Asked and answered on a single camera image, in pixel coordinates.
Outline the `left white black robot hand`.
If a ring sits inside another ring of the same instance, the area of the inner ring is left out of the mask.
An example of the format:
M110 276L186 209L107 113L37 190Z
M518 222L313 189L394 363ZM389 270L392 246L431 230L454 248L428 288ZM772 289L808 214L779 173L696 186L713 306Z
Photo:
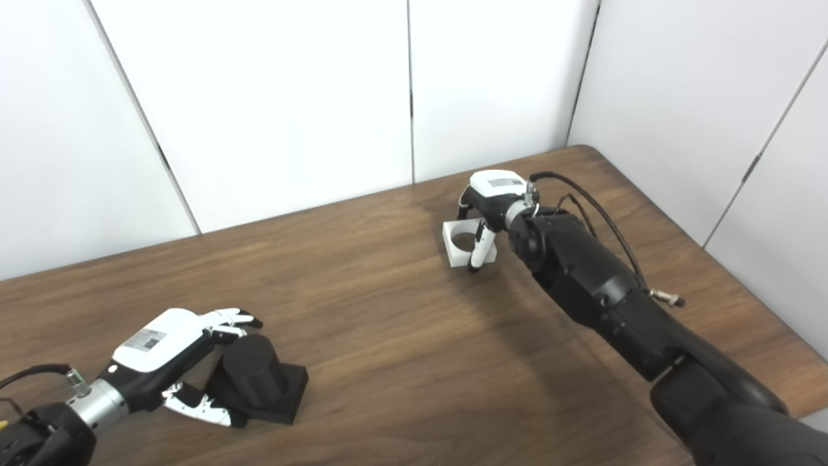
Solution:
M160 407L220 427L245 428L246 416L182 378L219 345L246 336L263 323L237 307L203 315L167 309L121 343L92 387L125 414Z

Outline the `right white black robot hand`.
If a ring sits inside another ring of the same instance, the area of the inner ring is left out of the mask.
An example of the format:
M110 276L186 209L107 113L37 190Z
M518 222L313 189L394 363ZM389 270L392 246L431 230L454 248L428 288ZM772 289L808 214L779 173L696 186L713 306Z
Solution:
M481 216L474 232L468 271L478 272L493 250L497 234L508 231L515 218L534 206L529 183L517 173L508 170L474 172L457 204L458 221L467 220L471 210Z

